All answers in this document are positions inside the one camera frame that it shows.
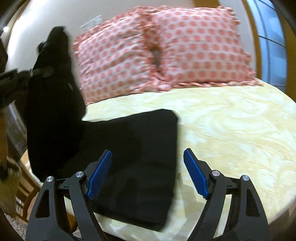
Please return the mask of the wooden window frame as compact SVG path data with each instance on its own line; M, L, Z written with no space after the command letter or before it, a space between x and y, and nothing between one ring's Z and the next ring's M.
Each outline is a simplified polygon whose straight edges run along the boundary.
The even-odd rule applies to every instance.
M241 35L241 43L245 51L252 56L250 66L256 72L256 77L261 79L259 38L247 1L194 1L193 5L195 7L207 8L224 6L233 9L236 13L236 18L240 20L237 30ZM295 34L283 16L283 13L276 6L275 10L280 18L287 48L287 85L284 93L292 100L295 100Z

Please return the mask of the polka dot pillow near window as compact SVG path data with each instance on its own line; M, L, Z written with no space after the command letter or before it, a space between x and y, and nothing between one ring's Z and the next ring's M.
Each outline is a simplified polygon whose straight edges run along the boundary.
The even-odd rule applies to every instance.
M151 18L161 80L171 87L262 85L249 65L233 9L159 8Z

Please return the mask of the white wall outlet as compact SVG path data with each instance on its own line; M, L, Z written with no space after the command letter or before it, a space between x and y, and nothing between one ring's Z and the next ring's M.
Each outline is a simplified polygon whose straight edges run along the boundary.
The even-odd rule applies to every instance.
M95 18L89 20L85 24L83 24L80 28L84 31L94 28L102 23L101 15L96 16Z

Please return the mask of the polka dot pillow near nightstand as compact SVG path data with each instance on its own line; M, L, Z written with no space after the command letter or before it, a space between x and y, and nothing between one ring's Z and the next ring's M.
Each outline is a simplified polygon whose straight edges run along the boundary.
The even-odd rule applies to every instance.
M168 91L154 65L147 32L154 8L137 6L79 35L73 44L86 105L112 97Z

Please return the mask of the blue glass window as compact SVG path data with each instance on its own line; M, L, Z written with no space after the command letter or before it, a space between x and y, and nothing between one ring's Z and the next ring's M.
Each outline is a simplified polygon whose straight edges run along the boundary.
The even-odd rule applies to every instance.
M247 1L260 46L261 80L285 92L287 48L280 18L271 1Z

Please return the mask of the black pants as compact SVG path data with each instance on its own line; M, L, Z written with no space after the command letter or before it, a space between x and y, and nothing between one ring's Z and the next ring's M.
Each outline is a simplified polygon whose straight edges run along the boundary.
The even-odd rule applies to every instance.
M71 71L68 36L54 27L39 46L34 70L53 68L48 77L29 80L24 122L32 172L40 181L69 178L99 159L112 163L95 213L161 230L171 206L177 166L175 113L159 109L108 121L90 122Z

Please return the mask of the yellow patterned mattress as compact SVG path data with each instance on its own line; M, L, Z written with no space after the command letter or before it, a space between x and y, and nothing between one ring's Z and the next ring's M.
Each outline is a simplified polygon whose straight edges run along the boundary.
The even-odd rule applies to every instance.
M166 226L155 232L102 215L102 229L123 240L186 240L205 205L183 152L228 177L250 177L272 240L295 240L295 102L272 85L174 89L111 98L87 107L85 120L105 121L155 109L179 118L178 172Z

